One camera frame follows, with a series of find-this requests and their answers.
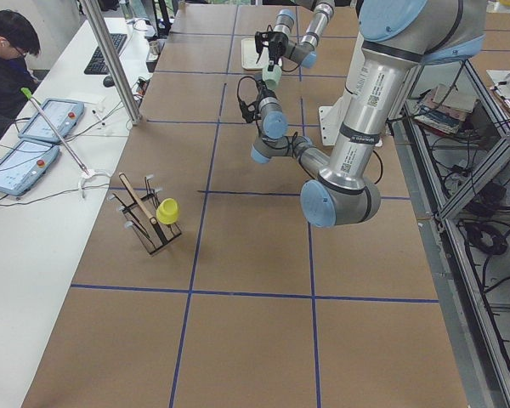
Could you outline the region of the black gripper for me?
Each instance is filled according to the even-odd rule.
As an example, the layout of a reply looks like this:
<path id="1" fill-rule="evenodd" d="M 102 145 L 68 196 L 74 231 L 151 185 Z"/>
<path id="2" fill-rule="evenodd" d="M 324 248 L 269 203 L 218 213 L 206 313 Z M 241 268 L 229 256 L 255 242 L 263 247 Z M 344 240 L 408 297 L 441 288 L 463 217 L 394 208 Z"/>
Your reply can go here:
<path id="1" fill-rule="evenodd" d="M 275 64 L 285 55 L 287 35 L 280 31 L 257 31 L 254 36 L 256 50 L 259 54 L 268 49 L 268 71 L 273 71 Z"/>

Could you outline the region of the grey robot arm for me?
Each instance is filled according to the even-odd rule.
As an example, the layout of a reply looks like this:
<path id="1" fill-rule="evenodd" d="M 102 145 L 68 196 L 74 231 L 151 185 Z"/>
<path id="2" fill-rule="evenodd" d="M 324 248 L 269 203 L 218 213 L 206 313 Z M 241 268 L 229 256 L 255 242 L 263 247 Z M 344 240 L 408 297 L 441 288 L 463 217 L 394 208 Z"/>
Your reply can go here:
<path id="1" fill-rule="evenodd" d="M 293 38 L 296 16 L 288 8 L 277 14 L 273 26 L 269 25 L 265 31 L 257 31 L 254 35 L 258 57 L 267 50 L 268 62 L 264 69 L 268 72 L 274 71 L 281 60 L 289 60 L 303 68 L 313 67 L 322 34 L 335 14 L 334 1 L 295 1 L 295 4 L 312 12 L 311 21 L 297 42 Z"/>
<path id="2" fill-rule="evenodd" d="M 419 65 L 467 60 L 484 41 L 484 1 L 363 1 L 359 6 L 361 53 L 354 93 L 337 127 L 330 155 L 308 138 L 289 137 L 275 93 L 258 84 L 253 120 L 262 123 L 252 159 L 291 156 L 312 179 L 301 189 L 307 221 L 318 227 L 358 224 L 372 218 L 381 196 L 364 171 L 407 72 Z"/>

